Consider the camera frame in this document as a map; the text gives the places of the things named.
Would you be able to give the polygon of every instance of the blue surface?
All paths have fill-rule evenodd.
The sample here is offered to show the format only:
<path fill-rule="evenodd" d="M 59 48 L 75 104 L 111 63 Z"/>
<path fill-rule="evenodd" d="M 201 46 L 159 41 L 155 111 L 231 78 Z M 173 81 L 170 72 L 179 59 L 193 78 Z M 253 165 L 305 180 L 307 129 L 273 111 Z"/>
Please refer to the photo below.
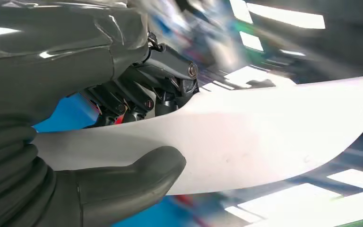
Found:
<path fill-rule="evenodd" d="M 169 196 L 128 219 L 118 222 L 112 227 L 185 227 L 190 215 L 175 205 Z"/>
<path fill-rule="evenodd" d="M 77 130 L 95 123 L 99 112 L 80 94 L 59 101 L 52 116 L 35 125 L 38 132 Z"/>

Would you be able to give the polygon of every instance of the white curved sheet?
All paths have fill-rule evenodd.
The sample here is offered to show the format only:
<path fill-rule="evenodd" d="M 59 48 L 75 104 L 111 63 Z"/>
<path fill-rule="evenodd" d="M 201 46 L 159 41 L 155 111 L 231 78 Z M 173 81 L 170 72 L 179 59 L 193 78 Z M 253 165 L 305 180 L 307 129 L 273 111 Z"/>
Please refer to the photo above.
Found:
<path fill-rule="evenodd" d="M 163 145 L 187 159 L 169 194 L 250 187 L 330 161 L 363 132 L 363 77 L 196 94 L 180 110 L 101 128 L 39 134 L 53 169 L 124 166 Z"/>

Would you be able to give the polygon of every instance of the screw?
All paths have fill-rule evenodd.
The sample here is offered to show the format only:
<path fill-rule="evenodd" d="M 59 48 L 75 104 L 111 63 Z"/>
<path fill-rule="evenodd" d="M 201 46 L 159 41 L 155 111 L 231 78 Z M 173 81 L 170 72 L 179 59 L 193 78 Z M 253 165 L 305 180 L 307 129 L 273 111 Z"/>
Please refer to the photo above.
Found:
<path fill-rule="evenodd" d="M 198 75 L 198 66 L 194 64 L 192 61 L 190 61 L 189 64 L 189 71 L 188 71 L 189 77 L 195 79 Z"/>

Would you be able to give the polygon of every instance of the red component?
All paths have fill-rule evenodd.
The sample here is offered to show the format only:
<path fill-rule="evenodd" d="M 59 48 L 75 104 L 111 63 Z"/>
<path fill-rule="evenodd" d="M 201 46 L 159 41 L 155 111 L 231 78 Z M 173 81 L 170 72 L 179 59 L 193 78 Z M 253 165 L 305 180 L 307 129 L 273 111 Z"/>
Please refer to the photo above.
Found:
<path fill-rule="evenodd" d="M 118 117 L 118 119 L 115 121 L 115 124 L 121 124 L 123 122 L 124 115 Z"/>

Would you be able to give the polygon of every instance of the plastic wrap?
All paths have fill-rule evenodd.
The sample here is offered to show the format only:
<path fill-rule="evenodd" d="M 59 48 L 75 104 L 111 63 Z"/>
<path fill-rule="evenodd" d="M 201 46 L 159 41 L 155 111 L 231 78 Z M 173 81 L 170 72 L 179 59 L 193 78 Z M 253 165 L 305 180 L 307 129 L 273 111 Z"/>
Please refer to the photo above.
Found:
<path fill-rule="evenodd" d="M 137 49 L 147 42 L 147 16 L 126 3 L 0 0 L 0 58 L 50 58 L 96 47 Z"/>

